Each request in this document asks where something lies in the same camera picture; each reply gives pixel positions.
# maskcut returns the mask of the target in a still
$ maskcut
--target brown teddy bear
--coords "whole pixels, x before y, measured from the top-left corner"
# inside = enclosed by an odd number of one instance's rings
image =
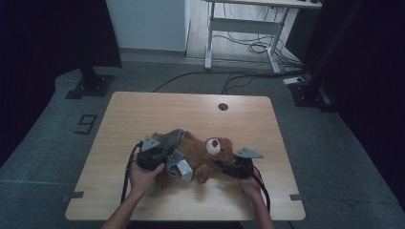
[[[159,139],[161,135],[154,133],[152,138]],[[234,162],[232,141],[228,138],[213,137],[201,141],[185,131],[177,150],[184,154],[184,159],[193,170],[193,179],[199,183],[206,183],[211,174],[222,172],[216,161],[224,164]],[[174,178],[163,172],[156,176],[156,181],[159,186],[164,187]]]

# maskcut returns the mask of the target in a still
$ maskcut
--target wooden table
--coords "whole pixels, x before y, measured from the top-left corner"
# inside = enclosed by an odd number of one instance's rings
[[[205,63],[204,67],[207,70],[211,69],[212,62],[212,33],[213,31],[234,31],[244,33],[256,33],[273,35],[274,39],[271,42],[271,46],[266,51],[271,67],[275,73],[280,73],[278,65],[278,58],[275,54],[277,43],[280,39],[281,32],[283,31],[284,24],[286,22],[288,10],[290,8],[297,9],[320,9],[322,4],[311,3],[310,0],[305,2],[298,0],[203,0],[210,2],[211,11],[209,16],[208,26],[208,43],[205,50]],[[231,4],[245,4],[245,5],[261,5],[261,6],[273,6],[285,8],[283,16],[278,22],[257,21],[257,20],[241,20],[233,18],[217,18],[214,16],[215,3],[231,3]]]
[[[221,111],[224,103],[228,110]],[[107,219],[118,208],[125,166],[140,140],[153,132],[190,131],[206,140],[228,137],[236,152],[250,148],[271,198],[275,220],[305,217],[286,148],[270,99],[262,96],[211,94],[115,93],[99,127],[76,192],[66,212],[70,220]],[[252,220],[250,203],[233,177],[216,175],[205,184],[178,179],[160,191],[152,186],[132,220]]]

